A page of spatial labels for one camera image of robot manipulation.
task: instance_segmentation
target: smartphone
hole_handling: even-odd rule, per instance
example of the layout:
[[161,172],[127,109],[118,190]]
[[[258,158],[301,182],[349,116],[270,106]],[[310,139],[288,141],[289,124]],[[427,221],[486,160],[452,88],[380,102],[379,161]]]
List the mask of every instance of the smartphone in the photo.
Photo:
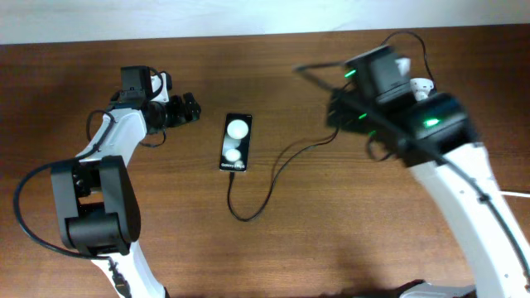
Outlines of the smartphone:
[[248,148],[252,115],[229,113],[224,123],[223,147],[219,160],[222,171],[245,172],[248,168]]

